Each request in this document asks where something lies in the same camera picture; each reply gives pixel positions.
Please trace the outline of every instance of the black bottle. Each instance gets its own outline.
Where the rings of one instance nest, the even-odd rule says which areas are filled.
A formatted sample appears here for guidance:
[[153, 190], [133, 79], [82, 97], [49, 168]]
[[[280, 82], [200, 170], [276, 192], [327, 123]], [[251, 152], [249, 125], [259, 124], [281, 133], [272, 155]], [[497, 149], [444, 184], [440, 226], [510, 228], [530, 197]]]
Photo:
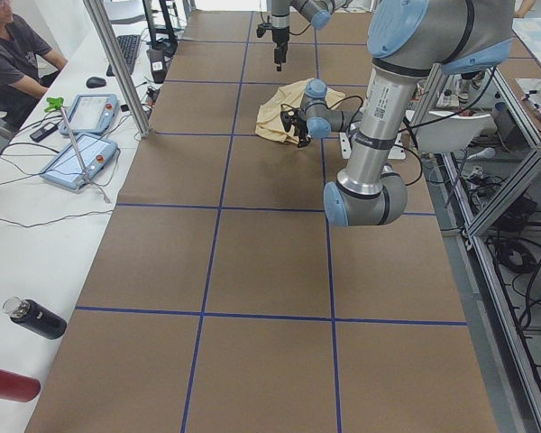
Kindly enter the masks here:
[[66, 330], [66, 321], [32, 299], [10, 298], [2, 306], [10, 320], [21, 327], [54, 340]]

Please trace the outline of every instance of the beige fabric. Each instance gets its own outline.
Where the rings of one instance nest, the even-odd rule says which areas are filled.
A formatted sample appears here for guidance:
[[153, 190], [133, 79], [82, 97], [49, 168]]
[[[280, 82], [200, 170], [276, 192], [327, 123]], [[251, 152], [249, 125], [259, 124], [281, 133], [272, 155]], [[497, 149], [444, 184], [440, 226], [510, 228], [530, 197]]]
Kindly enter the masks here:
[[[311, 79], [305, 79], [279, 88], [269, 102], [261, 105], [259, 115], [256, 118], [256, 129], [254, 133], [274, 142], [298, 144], [295, 128], [290, 128], [289, 132], [285, 132], [282, 127], [280, 105], [287, 104], [289, 106], [299, 107], [305, 87]], [[326, 104], [328, 106], [335, 104], [343, 98], [344, 93], [337, 92], [331, 88], [326, 92]]]

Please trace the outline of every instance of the red can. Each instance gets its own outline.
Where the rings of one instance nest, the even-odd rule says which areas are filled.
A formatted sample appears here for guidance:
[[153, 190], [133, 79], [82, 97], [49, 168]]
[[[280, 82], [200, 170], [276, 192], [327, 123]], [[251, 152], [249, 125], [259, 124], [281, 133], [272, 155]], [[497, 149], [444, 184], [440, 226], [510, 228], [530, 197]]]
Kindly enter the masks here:
[[37, 379], [0, 370], [0, 399], [27, 402], [38, 395], [40, 388]]

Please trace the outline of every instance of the computer mouse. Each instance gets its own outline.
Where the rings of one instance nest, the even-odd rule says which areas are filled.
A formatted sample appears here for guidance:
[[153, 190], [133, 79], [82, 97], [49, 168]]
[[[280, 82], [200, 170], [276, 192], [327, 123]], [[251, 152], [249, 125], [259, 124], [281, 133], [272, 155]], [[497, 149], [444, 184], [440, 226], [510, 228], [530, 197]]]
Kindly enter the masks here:
[[103, 88], [106, 85], [106, 80], [100, 77], [90, 77], [87, 79], [87, 88]]

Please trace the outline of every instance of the white desk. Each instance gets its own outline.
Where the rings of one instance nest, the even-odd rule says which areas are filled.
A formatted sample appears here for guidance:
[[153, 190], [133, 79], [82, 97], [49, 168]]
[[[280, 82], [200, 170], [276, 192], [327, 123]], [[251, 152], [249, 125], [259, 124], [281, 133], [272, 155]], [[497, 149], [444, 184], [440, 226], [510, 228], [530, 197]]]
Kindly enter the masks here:
[[[115, 27], [117, 34], [138, 34], [141, 29], [141, 24]], [[134, 85], [146, 81], [145, 77], [151, 78], [145, 51], [146, 45], [142, 42], [133, 73]], [[96, 33], [92, 32], [46, 96], [64, 97], [65, 105], [69, 105], [76, 94], [115, 93], [123, 104], [124, 99], [116, 78], [105, 77], [107, 64], [102, 45]], [[86, 88], [86, 80], [91, 76], [105, 77], [107, 86]], [[146, 86], [138, 87], [139, 94], [143, 95], [145, 89]], [[42, 119], [45, 106], [47, 104], [44, 98], [26, 124]], [[112, 127], [118, 124], [124, 114], [117, 116]], [[12, 143], [30, 141], [28, 135], [35, 129], [33, 127], [19, 134]], [[113, 159], [96, 177], [96, 182], [105, 184], [110, 180], [105, 192], [112, 204], [106, 204], [100, 192], [92, 186], [86, 186], [75, 194], [34, 176], [0, 186], [0, 217], [30, 225], [66, 215], [112, 210], [132, 163], [139, 137], [131, 117], [109, 137], [118, 143], [122, 151], [118, 166], [111, 179], [116, 164]], [[59, 133], [54, 133], [41, 142], [58, 150], [68, 143], [69, 140]], [[6, 149], [5, 157], [29, 173], [38, 173], [53, 154], [40, 147], [21, 144]], [[22, 177], [24, 175], [13, 165], [0, 160], [0, 182]], [[45, 382], [61, 339], [50, 341], [15, 325], [2, 312], [2, 304], [11, 296], [35, 299], [69, 320], [109, 219], [109, 214], [83, 216], [35, 228], [21, 228], [0, 222], [1, 369]], [[28, 403], [0, 400], [0, 433], [24, 431], [37, 400], [38, 398]]]

